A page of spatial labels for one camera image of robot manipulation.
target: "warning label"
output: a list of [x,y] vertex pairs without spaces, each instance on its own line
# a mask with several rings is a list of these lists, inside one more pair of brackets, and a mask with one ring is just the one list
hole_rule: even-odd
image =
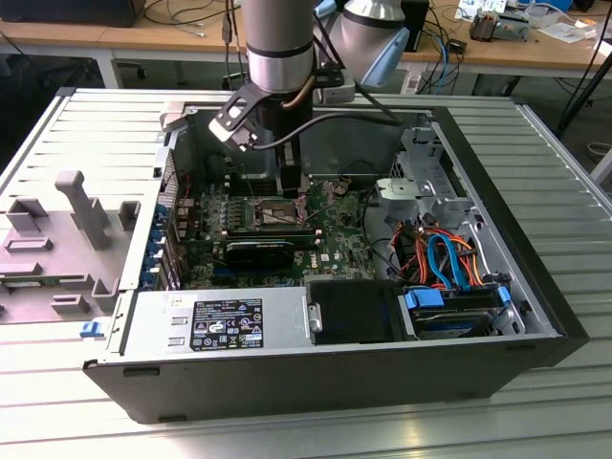
[[263,347],[261,298],[196,301],[189,346],[194,351]]

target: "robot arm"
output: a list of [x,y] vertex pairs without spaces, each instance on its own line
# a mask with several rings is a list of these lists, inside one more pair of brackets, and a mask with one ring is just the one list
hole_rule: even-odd
[[[388,80],[408,39],[401,0],[349,0],[342,13],[336,12],[337,2],[243,1],[251,81],[234,93],[209,124],[219,140],[243,151],[260,150],[254,126],[247,120],[251,112],[279,141],[312,119],[314,91],[325,102],[325,95],[335,88],[354,86],[353,78],[375,87]],[[322,16],[317,22],[325,29],[323,33],[319,27],[317,38],[314,14]],[[316,49],[316,43],[323,49]],[[341,101],[351,101],[354,87],[349,98],[347,91],[342,93]],[[299,139],[289,137],[274,147],[288,196],[295,194],[301,174]]]

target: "wooden desk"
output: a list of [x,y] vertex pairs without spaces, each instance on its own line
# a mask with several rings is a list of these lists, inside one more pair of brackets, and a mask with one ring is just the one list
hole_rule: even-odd
[[[200,0],[171,0],[173,11],[193,8]],[[466,21],[452,22],[452,8],[458,0],[434,0],[442,26],[455,31],[452,37],[468,43],[461,65],[462,73],[500,74],[539,77],[581,77],[593,53],[592,41],[582,40],[566,44],[538,31],[531,31],[526,43],[496,40],[482,43],[470,40]],[[200,11],[181,14],[183,20],[193,20],[220,11],[223,2],[216,1]],[[607,12],[609,4],[599,1],[591,9],[593,14]],[[165,3],[153,8],[149,14],[162,22],[168,21]],[[237,13],[238,31],[245,45],[242,11]],[[135,27],[118,29],[100,26],[69,26],[51,24],[2,23],[0,30],[24,51],[32,55],[73,55],[92,57],[98,61],[106,87],[120,87],[115,59],[156,59],[173,61],[220,62],[225,59],[225,45],[221,39],[223,14],[204,21],[205,37],[185,32],[176,27],[154,24],[141,17]],[[235,46],[230,48],[232,62],[236,61]],[[15,49],[0,39],[0,54],[14,54]],[[440,59],[431,38],[424,36],[418,53],[405,53],[399,68],[406,70],[404,87],[431,70]],[[598,56],[594,70],[602,57]]]

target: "wire bundle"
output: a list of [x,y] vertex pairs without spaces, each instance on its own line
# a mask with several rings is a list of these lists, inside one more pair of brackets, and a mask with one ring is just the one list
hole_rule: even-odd
[[[396,228],[389,242],[392,251],[396,250],[403,231],[403,225]],[[402,266],[399,276],[440,290],[455,288],[447,273],[454,279],[455,286],[461,289],[485,285],[478,272],[476,252],[462,237],[438,227],[417,228],[413,236],[415,255]],[[440,265],[436,252],[437,255],[446,254]]]
[[[452,92],[454,91],[455,84],[457,83],[457,78],[459,77],[461,63],[463,62],[463,55],[455,53],[457,56],[457,65],[455,65],[449,71],[448,64],[450,62],[450,54],[448,52],[448,42],[450,40],[450,34],[455,32],[459,27],[461,27],[461,24],[457,28],[455,28],[453,31],[448,32],[440,24],[440,19],[438,18],[438,14],[436,13],[435,9],[430,7],[429,10],[431,11],[434,17],[435,22],[425,21],[425,27],[424,27],[423,32],[424,34],[429,35],[431,36],[431,38],[433,38],[434,47],[436,43],[439,46],[440,49],[436,47],[436,50],[438,51],[438,53],[440,53],[440,59],[436,62],[436,65],[433,67],[433,70],[431,71],[431,75],[427,78],[424,78],[424,85],[417,92],[417,94],[422,94],[424,91],[427,91],[428,94],[431,94],[431,91],[433,90],[434,87],[435,87],[435,92],[433,94],[438,94],[442,88],[445,88],[449,85],[452,85],[452,88],[451,88],[451,92]],[[437,79],[434,80],[433,79],[434,75],[436,71],[438,70],[438,67],[440,66],[440,64],[443,65],[442,73]],[[452,74],[455,74],[454,77],[450,81],[447,81],[447,79],[449,79],[450,76],[452,76]]]

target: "aluminum extrusion table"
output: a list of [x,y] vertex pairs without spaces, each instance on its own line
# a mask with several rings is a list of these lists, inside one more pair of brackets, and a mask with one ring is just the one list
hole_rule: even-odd
[[[77,90],[58,96],[0,177],[0,211],[80,168],[107,209],[144,193],[169,100],[227,94]],[[143,426],[81,373],[103,340],[82,323],[0,326],[0,455],[141,457],[607,457],[612,448],[612,205],[543,123],[506,98],[397,98],[448,107],[566,295],[591,341],[490,400]],[[0,230],[9,227],[0,215]]]

